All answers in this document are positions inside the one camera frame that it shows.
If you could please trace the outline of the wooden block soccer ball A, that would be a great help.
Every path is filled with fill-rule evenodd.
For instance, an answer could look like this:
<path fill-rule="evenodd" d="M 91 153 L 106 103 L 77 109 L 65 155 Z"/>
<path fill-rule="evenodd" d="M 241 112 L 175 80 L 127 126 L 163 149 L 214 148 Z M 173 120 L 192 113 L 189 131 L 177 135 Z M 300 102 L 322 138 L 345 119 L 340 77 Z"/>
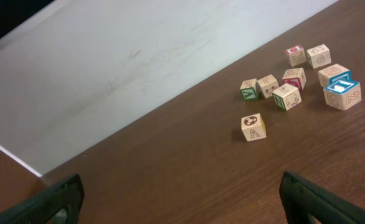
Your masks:
<path fill-rule="evenodd" d="M 260 113 L 241 118 L 241 130 L 246 141 L 254 141 L 267 137 L 265 124 Z"/>

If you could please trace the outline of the wooden block butterfly six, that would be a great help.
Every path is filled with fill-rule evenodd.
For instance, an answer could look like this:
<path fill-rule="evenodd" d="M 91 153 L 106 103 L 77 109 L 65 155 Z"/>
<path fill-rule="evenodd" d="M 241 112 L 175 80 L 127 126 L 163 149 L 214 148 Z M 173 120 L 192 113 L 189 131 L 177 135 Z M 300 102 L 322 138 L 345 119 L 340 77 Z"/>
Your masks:
<path fill-rule="evenodd" d="M 331 63 L 331 54 L 325 44 L 308 49 L 306 54 L 311 67 L 314 69 Z"/>

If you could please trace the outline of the wooden block blue side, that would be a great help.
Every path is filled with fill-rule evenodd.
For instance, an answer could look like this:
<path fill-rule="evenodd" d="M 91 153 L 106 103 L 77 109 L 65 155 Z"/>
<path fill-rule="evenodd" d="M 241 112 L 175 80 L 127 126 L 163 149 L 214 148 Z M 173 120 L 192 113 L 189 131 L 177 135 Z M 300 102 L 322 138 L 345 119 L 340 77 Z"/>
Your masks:
<path fill-rule="evenodd" d="M 339 65 L 337 63 L 332 66 L 321 69 L 318 72 L 318 76 L 321 87 L 326 87 L 339 79 L 343 80 L 352 79 L 351 71 L 348 68 L 343 67 L 342 65 Z"/>

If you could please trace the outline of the wooden block green N F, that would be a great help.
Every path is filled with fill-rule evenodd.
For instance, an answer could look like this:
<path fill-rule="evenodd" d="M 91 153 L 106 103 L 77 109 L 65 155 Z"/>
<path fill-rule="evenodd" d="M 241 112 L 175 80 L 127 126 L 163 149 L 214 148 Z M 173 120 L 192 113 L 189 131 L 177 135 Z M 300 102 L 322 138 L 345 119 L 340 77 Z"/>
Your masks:
<path fill-rule="evenodd" d="M 288 111 L 301 103 L 300 91 L 297 87 L 285 83 L 272 92 L 272 96 L 281 109 Z"/>

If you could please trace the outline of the wooden block letter L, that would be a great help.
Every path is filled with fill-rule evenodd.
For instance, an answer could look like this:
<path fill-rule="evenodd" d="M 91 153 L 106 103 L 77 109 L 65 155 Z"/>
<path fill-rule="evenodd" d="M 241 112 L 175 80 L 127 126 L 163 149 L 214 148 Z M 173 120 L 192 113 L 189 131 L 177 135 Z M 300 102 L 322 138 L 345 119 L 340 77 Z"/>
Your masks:
<path fill-rule="evenodd" d="M 259 79 L 257 81 L 257 85 L 260 88 L 260 92 L 264 98 L 271 97 L 273 91 L 279 88 L 278 81 L 272 74 Z"/>

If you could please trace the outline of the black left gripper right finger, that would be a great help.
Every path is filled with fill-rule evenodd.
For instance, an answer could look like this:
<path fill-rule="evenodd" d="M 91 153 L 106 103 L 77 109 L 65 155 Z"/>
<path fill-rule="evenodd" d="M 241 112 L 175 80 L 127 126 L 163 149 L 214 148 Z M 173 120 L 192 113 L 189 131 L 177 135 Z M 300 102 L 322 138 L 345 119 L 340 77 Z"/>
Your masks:
<path fill-rule="evenodd" d="M 279 188 L 288 224 L 365 223 L 365 210 L 286 171 Z"/>

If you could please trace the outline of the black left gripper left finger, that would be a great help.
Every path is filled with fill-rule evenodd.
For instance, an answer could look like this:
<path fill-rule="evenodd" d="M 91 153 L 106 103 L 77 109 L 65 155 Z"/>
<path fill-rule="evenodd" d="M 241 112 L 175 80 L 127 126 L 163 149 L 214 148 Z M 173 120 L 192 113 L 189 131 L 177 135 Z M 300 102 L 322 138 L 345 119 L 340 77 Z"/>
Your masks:
<path fill-rule="evenodd" d="M 84 196 L 81 178 L 74 174 L 0 213 L 0 224 L 74 224 L 78 222 Z"/>

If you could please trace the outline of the wooden block red six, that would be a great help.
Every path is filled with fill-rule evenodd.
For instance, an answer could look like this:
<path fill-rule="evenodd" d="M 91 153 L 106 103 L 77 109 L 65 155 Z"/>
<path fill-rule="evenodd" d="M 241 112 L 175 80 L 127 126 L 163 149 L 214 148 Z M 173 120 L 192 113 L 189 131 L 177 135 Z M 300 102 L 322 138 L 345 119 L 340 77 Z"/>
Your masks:
<path fill-rule="evenodd" d="M 294 67 L 306 62 L 305 50 L 301 45 L 296 45 L 286 49 L 285 54 L 288 59 L 288 63 Z"/>

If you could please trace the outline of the wooden block blue one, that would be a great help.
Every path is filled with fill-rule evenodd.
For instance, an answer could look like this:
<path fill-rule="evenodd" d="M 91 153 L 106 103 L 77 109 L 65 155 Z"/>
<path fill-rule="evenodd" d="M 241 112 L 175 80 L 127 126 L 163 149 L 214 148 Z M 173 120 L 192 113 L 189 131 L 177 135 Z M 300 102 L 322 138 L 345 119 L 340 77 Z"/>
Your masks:
<path fill-rule="evenodd" d="M 361 84 L 354 80 L 339 79 L 323 88 L 325 101 L 336 109 L 346 111 L 362 100 Z"/>

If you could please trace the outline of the wooden block red face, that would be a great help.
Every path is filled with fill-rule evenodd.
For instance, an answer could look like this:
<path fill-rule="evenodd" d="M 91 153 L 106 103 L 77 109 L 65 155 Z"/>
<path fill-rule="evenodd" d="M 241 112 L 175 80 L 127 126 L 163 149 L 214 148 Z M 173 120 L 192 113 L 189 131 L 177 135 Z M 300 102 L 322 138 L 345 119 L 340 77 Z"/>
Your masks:
<path fill-rule="evenodd" d="M 306 76 L 303 68 L 293 68 L 285 71 L 282 77 L 282 83 L 288 83 L 303 91 L 306 84 Z"/>

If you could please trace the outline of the wooden block green V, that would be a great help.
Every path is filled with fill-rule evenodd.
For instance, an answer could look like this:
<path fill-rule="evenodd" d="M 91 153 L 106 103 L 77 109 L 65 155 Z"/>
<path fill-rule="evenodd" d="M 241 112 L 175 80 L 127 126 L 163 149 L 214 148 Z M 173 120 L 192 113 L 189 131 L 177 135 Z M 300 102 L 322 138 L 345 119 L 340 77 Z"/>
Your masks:
<path fill-rule="evenodd" d="M 257 79 L 244 80 L 240 86 L 240 93 L 244 100 L 258 100 Z"/>

